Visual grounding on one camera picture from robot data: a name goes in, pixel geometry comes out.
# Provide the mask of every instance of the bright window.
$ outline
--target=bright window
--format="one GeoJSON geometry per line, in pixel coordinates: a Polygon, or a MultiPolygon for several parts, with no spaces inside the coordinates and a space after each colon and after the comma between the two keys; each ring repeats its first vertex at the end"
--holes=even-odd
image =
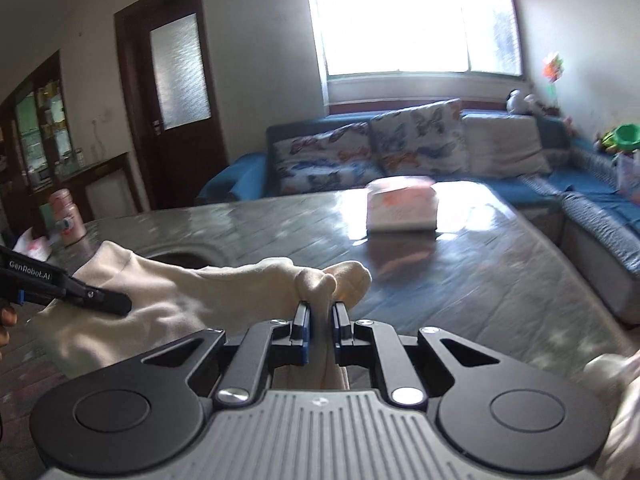
{"type": "Polygon", "coordinates": [[[329,76],[522,74],[513,0],[316,0],[329,76]]]}

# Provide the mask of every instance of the blue sofa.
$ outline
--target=blue sofa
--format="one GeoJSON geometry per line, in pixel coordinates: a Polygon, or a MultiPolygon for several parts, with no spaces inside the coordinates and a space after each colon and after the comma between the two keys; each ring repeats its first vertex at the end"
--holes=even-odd
{"type": "MultiPolygon", "coordinates": [[[[486,113],[463,113],[474,111],[486,113]]],[[[380,113],[341,114],[270,126],[267,152],[240,157],[207,183],[198,203],[277,196],[276,142],[369,122],[380,113]]],[[[480,180],[454,174],[434,179],[486,184],[562,249],[616,316],[640,324],[640,207],[616,193],[612,156],[594,153],[590,142],[571,138],[558,118],[536,121],[553,170],[550,175],[480,180]]]]}

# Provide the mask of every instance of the frosted glass panel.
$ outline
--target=frosted glass panel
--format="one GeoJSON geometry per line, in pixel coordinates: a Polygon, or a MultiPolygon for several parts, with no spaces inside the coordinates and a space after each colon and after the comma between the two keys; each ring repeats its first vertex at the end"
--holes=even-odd
{"type": "Polygon", "coordinates": [[[196,15],[152,30],[151,53],[164,129],[210,118],[196,15]]]}

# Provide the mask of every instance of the door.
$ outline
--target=door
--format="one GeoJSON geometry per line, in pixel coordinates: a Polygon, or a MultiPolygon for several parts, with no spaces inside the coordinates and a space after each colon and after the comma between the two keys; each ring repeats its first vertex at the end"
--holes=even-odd
{"type": "Polygon", "coordinates": [[[153,209],[185,207],[228,165],[202,0],[140,0],[115,15],[122,87],[153,209]]]}

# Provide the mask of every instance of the pink thermos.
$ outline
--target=pink thermos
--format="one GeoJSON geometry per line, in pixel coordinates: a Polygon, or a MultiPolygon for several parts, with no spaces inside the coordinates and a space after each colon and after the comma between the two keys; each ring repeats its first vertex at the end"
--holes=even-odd
{"type": "Polygon", "coordinates": [[[74,204],[68,189],[60,189],[53,193],[49,197],[49,205],[53,211],[53,219],[60,229],[63,244],[75,244],[86,234],[78,206],[74,204]]]}

